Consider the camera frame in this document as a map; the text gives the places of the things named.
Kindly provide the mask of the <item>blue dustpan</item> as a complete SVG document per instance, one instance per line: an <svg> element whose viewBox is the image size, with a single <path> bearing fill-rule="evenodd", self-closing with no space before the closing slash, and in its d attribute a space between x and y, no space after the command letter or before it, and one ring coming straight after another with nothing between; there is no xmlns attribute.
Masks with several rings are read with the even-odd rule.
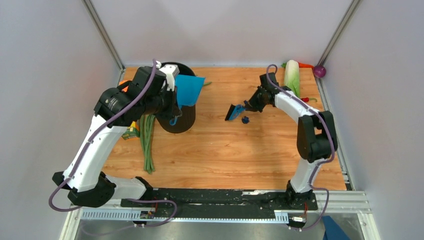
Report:
<svg viewBox="0 0 424 240"><path fill-rule="evenodd" d="M176 87L176 103L177 107L180 110L175 117L173 117L169 122L171 125L174 125L177 121L177 118L182 115L181 107L182 106L193 106L196 105L200 93L205 83L205 77L201 76L190 76L178 74L175 78L175 87Z"/></svg>

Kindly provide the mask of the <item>blue hand brush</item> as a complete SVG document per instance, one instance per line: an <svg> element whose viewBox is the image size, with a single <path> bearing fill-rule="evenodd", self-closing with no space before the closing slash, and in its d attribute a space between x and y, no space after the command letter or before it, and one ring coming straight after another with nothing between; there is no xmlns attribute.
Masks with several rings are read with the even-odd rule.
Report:
<svg viewBox="0 0 424 240"><path fill-rule="evenodd" d="M225 121L232 121L236 119L242 112L245 111L245 107L241 104L233 105L231 104L228 112L225 116Z"/></svg>

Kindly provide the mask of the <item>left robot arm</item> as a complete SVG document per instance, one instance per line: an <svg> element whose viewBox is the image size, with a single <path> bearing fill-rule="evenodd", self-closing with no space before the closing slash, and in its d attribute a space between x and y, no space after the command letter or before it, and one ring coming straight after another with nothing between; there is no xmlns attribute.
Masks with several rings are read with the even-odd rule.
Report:
<svg viewBox="0 0 424 240"><path fill-rule="evenodd" d="M151 66L139 67L132 80L101 94L77 155L66 170L52 176L58 190L68 191L72 210L98 208L116 199L131 199L143 208L152 203L150 185L143 178L110 176L103 167L132 123L145 115L171 120L181 114L176 86L179 72L175 63L155 61Z"/></svg>

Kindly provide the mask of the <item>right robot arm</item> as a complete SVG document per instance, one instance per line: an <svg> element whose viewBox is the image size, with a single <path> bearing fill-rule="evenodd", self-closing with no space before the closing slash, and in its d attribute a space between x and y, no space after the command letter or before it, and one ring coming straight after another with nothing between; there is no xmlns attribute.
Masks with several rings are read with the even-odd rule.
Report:
<svg viewBox="0 0 424 240"><path fill-rule="evenodd" d="M294 176L287 183L286 205L299 209L306 201L305 195L313 191L313 182L321 165L331 162L337 150L333 114L319 111L306 104L294 92L279 86L275 73L260 75L260 86L245 101L250 112L262 112L271 105L287 114L297 124L296 147L300 160Z"/></svg>

